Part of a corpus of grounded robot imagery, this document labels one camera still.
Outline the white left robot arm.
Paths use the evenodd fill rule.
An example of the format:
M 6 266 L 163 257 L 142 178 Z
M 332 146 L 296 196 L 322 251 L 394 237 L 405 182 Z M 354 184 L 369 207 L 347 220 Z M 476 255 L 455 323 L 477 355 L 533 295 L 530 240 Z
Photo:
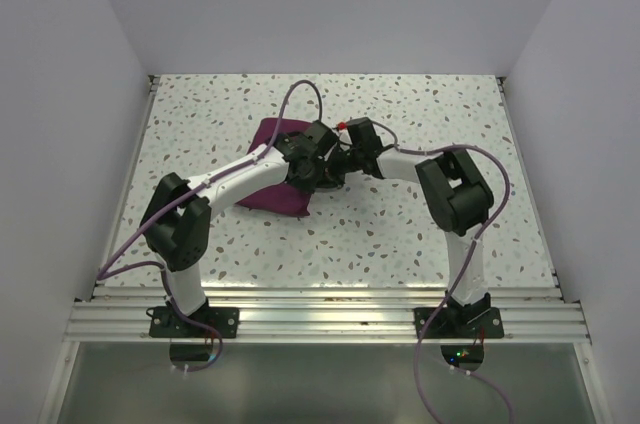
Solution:
M 164 176 L 140 223 L 148 247 L 166 268 L 172 323 L 185 336 L 208 323 L 199 261 L 209 243 L 211 220 L 246 197 L 289 183 L 311 192 L 323 178 L 327 156 L 338 144 L 330 127 L 315 121 L 302 133 L 280 133 L 246 156 L 206 174 Z

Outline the purple cloth mat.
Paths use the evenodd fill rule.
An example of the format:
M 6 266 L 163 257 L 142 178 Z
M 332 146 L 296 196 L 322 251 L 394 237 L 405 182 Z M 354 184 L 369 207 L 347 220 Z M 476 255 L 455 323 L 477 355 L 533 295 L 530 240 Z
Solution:
M 248 152 L 253 152 L 259 145 L 267 144 L 276 127 L 276 118 L 261 120 Z M 251 209 L 266 211 L 287 217 L 304 218 L 310 215 L 308 205 L 311 195 L 300 191 L 289 184 L 281 183 L 261 189 L 237 202 L 237 205 Z

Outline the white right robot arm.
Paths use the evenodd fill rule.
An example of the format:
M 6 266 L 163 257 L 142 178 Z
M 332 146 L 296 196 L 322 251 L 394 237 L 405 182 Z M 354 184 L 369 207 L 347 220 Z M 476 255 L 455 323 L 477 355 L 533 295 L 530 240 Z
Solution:
M 480 231 L 489 220 L 494 195 L 468 151 L 460 145 L 444 150 L 402 150 L 385 145 L 368 118 L 340 123 L 348 134 L 328 158 L 326 183 L 337 187 L 349 173 L 418 184 L 436 226 L 444 232 L 449 284 L 445 323 L 451 333 L 468 336 L 491 307 Z

